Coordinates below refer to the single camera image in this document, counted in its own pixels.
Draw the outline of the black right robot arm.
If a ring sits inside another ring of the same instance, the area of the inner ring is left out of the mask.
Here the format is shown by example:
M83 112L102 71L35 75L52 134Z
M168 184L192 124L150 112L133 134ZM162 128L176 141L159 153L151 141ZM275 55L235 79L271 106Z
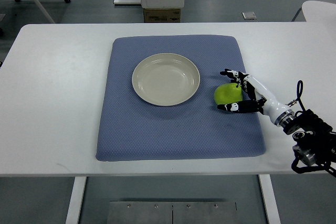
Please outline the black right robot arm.
M297 98L289 103L299 103L301 110L295 113L285 112L280 126L287 135L291 135L296 144L292 147L294 160L291 169L298 173L326 171L335 176L335 131L313 111L306 109L301 101L303 81L297 83Z

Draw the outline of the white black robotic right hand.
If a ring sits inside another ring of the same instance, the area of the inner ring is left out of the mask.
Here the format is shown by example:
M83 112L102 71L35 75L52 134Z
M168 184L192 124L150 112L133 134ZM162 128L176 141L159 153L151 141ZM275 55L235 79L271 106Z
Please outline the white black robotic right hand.
M240 71L225 69L221 75L230 78L232 83L241 86L249 99L239 102L219 104L218 109L233 113L259 112L269 116L271 122L280 126L283 121L294 115L288 105L280 103L263 84L252 75Z

